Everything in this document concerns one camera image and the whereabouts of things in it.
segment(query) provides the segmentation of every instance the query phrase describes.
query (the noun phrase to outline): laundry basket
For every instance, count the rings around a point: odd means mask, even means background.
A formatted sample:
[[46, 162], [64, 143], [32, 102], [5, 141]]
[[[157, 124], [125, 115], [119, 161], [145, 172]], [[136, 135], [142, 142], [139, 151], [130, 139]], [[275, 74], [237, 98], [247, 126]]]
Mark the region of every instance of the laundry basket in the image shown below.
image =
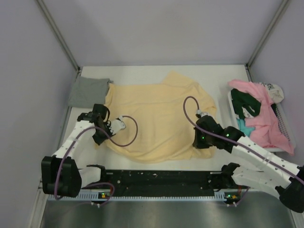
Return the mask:
[[[237, 129], [239, 129], [238, 123], [237, 123], [237, 116], [234, 112], [233, 105], [232, 105], [231, 91], [228, 92], [228, 101], [229, 101], [229, 105], [230, 105], [230, 109], [231, 109], [233, 126]], [[283, 135], [285, 135], [285, 137], [289, 140], [289, 142], [293, 145], [293, 147], [295, 147], [296, 146], [295, 138], [291, 132], [291, 129], [288, 125], [285, 113], [280, 104], [276, 104], [275, 114], [278, 118], [278, 124], [279, 124], [279, 129], [280, 129], [281, 133]], [[265, 149], [269, 152], [285, 152], [284, 150], [277, 148], [277, 147], [265, 148]]]

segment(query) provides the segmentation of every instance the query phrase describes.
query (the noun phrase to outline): white wall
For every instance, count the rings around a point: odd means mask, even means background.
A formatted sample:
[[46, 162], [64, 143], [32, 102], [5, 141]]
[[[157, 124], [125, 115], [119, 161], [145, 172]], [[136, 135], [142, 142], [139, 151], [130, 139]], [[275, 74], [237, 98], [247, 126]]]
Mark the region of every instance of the white wall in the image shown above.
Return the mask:
[[246, 63], [281, 0], [44, 0], [78, 64]]
[[282, 106], [295, 135], [295, 156], [304, 164], [304, 1], [292, 0], [252, 67], [257, 81], [283, 88]]
[[0, 226], [25, 227], [76, 76], [34, 0], [0, 2]]

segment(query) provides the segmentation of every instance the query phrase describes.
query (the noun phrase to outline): folded gray cloth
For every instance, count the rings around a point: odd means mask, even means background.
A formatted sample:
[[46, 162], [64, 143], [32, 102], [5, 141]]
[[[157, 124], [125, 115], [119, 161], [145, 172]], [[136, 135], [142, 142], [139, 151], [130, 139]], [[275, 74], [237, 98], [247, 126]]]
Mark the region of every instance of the folded gray cloth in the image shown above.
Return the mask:
[[110, 79], [78, 77], [72, 87], [68, 106], [93, 108], [94, 104], [104, 104], [109, 91]]

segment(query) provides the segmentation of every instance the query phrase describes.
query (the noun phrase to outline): pink towel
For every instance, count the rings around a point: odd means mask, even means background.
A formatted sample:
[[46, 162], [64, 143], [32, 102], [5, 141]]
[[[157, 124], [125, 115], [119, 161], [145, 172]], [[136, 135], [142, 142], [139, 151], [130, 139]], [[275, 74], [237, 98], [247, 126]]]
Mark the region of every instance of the pink towel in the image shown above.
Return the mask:
[[228, 84], [243, 93], [249, 93], [261, 102], [260, 114], [257, 117], [245, 119], [247, 127], [256, 128], [251, 133], [250, 139], [261, 147], [278, 147], [294, 155], [294, 147], [279, 130], [277, 117], [270, 106], [273, 101], [265, 87], [261, 84], [237, 79]]

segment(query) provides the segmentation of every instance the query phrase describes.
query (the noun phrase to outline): teal cloth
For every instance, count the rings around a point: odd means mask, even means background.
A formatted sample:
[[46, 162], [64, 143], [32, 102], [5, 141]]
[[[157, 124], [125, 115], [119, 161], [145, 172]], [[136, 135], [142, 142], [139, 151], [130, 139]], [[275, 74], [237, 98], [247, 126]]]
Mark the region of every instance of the teal cloth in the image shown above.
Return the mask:
[[238, 128], [242, 133], [250, 137], [251, 132], [253, 132], [256, 128], [255, 127], [246, 127], [245, 120], [237, 119]]

